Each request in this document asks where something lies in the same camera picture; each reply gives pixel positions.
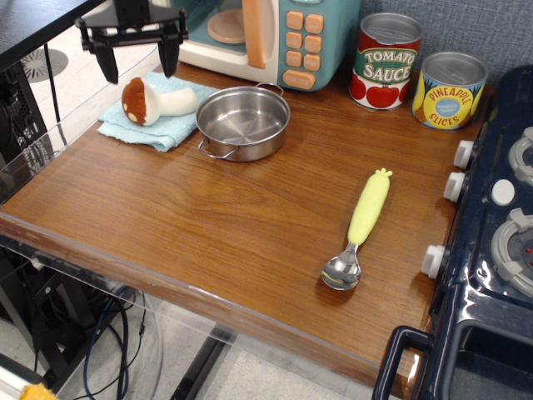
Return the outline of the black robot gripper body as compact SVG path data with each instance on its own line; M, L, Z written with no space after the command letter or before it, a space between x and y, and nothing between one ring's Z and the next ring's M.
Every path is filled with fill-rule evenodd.
M99 48L159 43L163 47L188 39L187 11L163 7L150 1L112 1L103 10L76 20L82 47L91 53Z

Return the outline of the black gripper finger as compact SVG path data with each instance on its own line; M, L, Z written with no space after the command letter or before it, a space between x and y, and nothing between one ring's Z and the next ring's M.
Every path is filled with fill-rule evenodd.
M158 43L158 52L162 70L167 78L174 75L177 69L179 55L179 37L165 36Z
M113 48L106 43L96 42L93 50L106 80L109 83L118 84L118 70Z

